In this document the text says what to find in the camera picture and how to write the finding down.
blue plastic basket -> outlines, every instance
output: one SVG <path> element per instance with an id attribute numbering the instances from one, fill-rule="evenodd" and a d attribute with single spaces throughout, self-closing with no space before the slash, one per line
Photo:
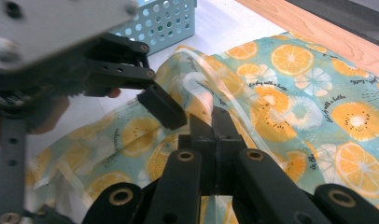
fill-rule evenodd
<path id="1" fill-rule="evenodd" d="M 155 53 L 195 34 L 196 1 L 138 0 L 134 20 L 111 33 L 145 42 Z"/>

